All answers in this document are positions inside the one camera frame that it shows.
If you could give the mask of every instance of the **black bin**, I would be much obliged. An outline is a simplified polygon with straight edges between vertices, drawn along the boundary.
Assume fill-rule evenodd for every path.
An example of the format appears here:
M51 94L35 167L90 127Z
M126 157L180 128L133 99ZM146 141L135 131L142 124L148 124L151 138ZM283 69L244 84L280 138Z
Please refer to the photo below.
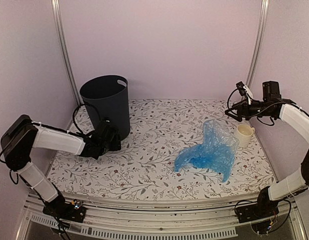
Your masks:
M107 75L96 77L80 88L80 95L85 104L94 105L101 119L108 118L119 129L121 140L130 132L128 81L122 76ZM99 117L91 106L86 110L94 129L99 124Z

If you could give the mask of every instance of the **vent grille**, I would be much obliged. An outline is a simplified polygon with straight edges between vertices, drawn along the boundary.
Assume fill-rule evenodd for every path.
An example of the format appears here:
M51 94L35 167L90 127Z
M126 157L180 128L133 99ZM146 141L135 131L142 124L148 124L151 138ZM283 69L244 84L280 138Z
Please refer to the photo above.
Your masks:
M45 225L50 228L55 229L58 228L58 223L54 219L47 216L42 216L33 213L31 215L31 221ZM69 232L89 237L100 238L103 240L218 240L238 236L236 229L234 227L221 230L196 232L196 233L143 234L143 233L114 232L99 229L96 227L81 226L81 231L73 232L69 230Z

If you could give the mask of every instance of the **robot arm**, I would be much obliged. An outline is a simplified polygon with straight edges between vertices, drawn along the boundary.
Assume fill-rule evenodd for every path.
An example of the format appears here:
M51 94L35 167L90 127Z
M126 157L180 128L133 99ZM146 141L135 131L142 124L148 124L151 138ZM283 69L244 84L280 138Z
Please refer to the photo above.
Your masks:
M252 117L270 117L281 119L295 129L309 144L309 115L290 99L283 99L280 95L279 84L274 81L264 82L263 101L252 99L242 82L236 84L239 93L246 99L235 103L225 111L225 114L241 122ZM285 179L271 186L265 187L259 193L257 204L249 212L260 217L268 217L268 212L277 207L278 202L289 195L296 195L309 188L309 149L301 166ZM239 215L248 214L246 207L238 208Z
M98 159L107 150L120 150L118 129L108 120L101 121L96 130L88 133L72 133L63 129L34 122L27 115L20 116L1 138L1 154L11 171L33 190L45 203L43 212L58 219L82 222L85 208L74 200L66 203L61 192L31 162L32 148L65 151L82 157Z

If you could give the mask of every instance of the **transparent plastic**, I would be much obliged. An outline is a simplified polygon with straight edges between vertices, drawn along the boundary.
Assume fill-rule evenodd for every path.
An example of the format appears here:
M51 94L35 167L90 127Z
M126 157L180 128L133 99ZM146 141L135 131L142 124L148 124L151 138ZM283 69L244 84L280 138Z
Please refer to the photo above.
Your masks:
M202 144L180 151L174 161L174 171L179 172L182 167L192 165L222 173L222 182L227 181L235 162L239 141L214 119L204 122L203 136Z

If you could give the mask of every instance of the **table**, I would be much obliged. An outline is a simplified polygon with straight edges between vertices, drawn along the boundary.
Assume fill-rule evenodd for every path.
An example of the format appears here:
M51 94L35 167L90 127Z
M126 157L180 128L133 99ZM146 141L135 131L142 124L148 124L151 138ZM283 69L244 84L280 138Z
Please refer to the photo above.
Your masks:
M131 100L131 132L120 151L98 160L60 151L47 177L63 192L112 199L183 201L256 193L275 177L255 136L247 148L238 148L226 182L211 169L186 166L174 172L180 150L202 143L206 120L234 131L239 122L226 116L225 109L223 100ZM93 129L85 108L76 122L86 133ZM69 130L76 128L72 124Z

